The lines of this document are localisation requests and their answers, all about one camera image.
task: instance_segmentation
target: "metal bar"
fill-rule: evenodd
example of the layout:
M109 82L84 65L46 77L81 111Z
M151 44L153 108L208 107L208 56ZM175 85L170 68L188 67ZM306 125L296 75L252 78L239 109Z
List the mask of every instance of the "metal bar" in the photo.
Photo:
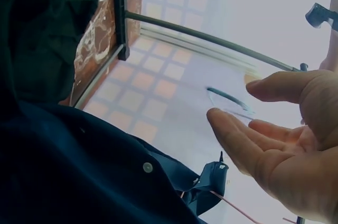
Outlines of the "metal bar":
M196 31L196 30L192 30L192 29L188 29L187 27L179 26L179 25L176 25L176 24L173 24L173 23L170 23L170 22L165 22L165 21L162 21L162 20L158 20L158 19L155 19L155 18L148 17L148 16L135 14L135 13L132 13L132 12L129 12L129 11L126 11L125 15L129 19L133 19L133 20L137 20L137 21L141 21L141 22L147 22L147 23L154 24L154 25L157 25L157 26L160 26L160 27L165 27L167 29L178 31L178 32L181 32L183 34L191 35L191 36L194 36L196 38L200 38L200 39L206 40L208 42L218 44L222 47L240 52L240 53L245 54L249 57L252 57L252 58L257 59L259 61L265 62L267 64L271 64L272 66L278 67L278 68L285 70L285 71L299 71L299 69L288 66L287 64L279 62L278 60L272 59L272 58L265 56L261 53L247 49L247 48L242 47L238 44L217 38L215 36L208 35L206 33L202 33L202 32Z
M94 86L97 84L99 79L102 77L104 73L106 73L106 70L108 69L109 65L118 57L118 55L121 53L123 50L124 45L121 44L119 47L117 47L114 52L112 53L111 57L109 60L105 63L105 65L100 69L100 71L94 76L88 87L85 89L83 94L80 96L79 100L74 104L74 107L76 109L79 109L82 107L83 103L86 101L87 97L91 93L92 89Z
M118 45L124 45L123 50L118 56L119 60L127 60L130 54L128 46L127 19L125 16L126 7L127 0L114 0L116 42Z
M199 41L190 40L185 36L178 36L172 33L167 33L163 30L155 30L149 26L141 26L141 35L147 36L151 39L160 40L172 44L174 46L182 47L191 50L211 59L226 63L228 66L235 67L239 70L244 70L257 78L261 75L257 71L257 66L245 61L246 55L232 50L224 50L211 43L201 43Z

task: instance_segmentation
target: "fingers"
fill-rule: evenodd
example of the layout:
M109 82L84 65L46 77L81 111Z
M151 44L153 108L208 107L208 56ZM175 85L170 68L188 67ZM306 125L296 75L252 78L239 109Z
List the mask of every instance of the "fingers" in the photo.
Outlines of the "fingers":
M234 124L241 130L251 141L253 141L256 145L258 145L263 151L269 149L283 150L285 144L283 142L279 142L274 138L269 138L266 135L254 130L253 128L249 128L245 124L243 124L240 120L238 120L235 116L226 113L229 118L234 122Z
M285 141L291 132L291 129L289 128L280 127L262 120L252 120L249 123L249 127L267 137L277 139L279 141Z
M299 103L304 88L326 71L278 72L247 84L248 92L261 101L288 101Z
M207 118L217 140L234 164L237 167L243 166L254 176L256 163L263 153L262 149L241 132L226 113L211 109L207 113Z
M278 72L247 84L250 94L262 101L299 103L306 125L314 133L319 149L338 145L338 75L318 70Z
M296 142L304 129L304 126L296 129L290 129L277 126L262 120L252 120L249 123L249 127L269 138L273 138L275 140L285 143Z

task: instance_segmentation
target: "palm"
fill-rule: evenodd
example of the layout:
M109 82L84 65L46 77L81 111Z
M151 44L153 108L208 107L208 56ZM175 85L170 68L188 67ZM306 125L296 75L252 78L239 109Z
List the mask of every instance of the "palm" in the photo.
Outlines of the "palm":
M298 103L308 126L296 129L258 120L245 126L230 114L208 112L237 168L289 210L313 220L338 218L337 82L325 71L277 73L247 87L261 101Z

